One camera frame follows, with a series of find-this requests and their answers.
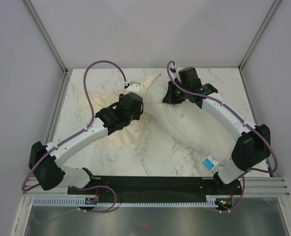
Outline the cream yellow pillowcase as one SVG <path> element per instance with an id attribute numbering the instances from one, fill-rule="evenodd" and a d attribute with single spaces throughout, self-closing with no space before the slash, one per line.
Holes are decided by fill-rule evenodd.
<path id="1" fill-rule="evenodd" d="M 139 83 L 146 87 L 153 85 L 168 89 L 168 78 L 161 73 L 147 76 Z M 151 115 L 144 111 L 143 106 L 143 114 L 139 120 L 122 120 L 116 114 L 116 105 L 118 104 L 119 96 L 124 94 L 124 90 L 123 88 L 107 92 L 88 92 L 88 97 L 94 109 L 94 117 L 101 119 L 104 122 L 103 126 L 108 130 L 107 137 L 94 141 L 94 144 L 132 148 L 140 145 L 145 129 L 144 123 Z"/>

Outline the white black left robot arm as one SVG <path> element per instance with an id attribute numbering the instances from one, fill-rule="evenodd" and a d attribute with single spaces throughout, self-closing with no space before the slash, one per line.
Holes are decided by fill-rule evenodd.
<path id="1" fill-rule="evenodd" d="M 65 162 L 91 143 L 127 127 L 131 121 L 139 120 L 143 113 L 143 99 L 129 92 L 119 96 L 119 101 L 101 109 L 94 120 L 65 138 L 47 144 L 32 145 L 29 168 L 45 191 L 60 184 L 74 185 L 85 194 L 95 190 L 93 174 L 87 168 L 70 168 Z"/>

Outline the white pillow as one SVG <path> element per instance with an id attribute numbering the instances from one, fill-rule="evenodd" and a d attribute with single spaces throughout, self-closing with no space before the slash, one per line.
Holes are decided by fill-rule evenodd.
<path id="1" fill-rule="evenodd" d="M 219 166 L 224 167 L 230 161 L 235 145 L 229 132 L 210 114 L 189 101 L 174 105 L 163 103 L 166 92 L 166 88 L 159 86 L 141 85 L 144 111 L 177 141 L 200 152 L 202 160 L 215 158 Z"/>

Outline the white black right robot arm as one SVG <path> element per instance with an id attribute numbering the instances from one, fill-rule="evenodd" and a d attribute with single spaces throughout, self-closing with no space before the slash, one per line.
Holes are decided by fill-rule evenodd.
<path id="1" fill-rule="evenodd" d="M 214 175 L 214 191 L 224 194 L 231 182 L 271 155 L 270 130 L 265 124 L 258 126 L 239 115 L 213 85 L 202 84 L 195 68 L 168 66 L 167 74 L 170 81 L 163 103 L 189 101 L 195 104 L 220 122 L 236 141 L 231 160 Z"/>

